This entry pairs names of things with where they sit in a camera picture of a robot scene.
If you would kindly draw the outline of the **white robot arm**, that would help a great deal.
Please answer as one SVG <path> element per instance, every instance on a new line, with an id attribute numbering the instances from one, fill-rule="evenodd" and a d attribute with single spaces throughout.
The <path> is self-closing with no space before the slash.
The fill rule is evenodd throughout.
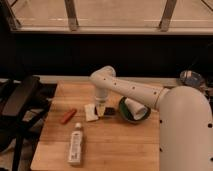
<path id="1" fill-rule="evenodd" d="M 213 113 L 199 90 L 122 80 L 111 66 L 93 72 L 90 80 L 98 103 L 114 91 L 159 112 L 159 171 L 213 171 Z"/>

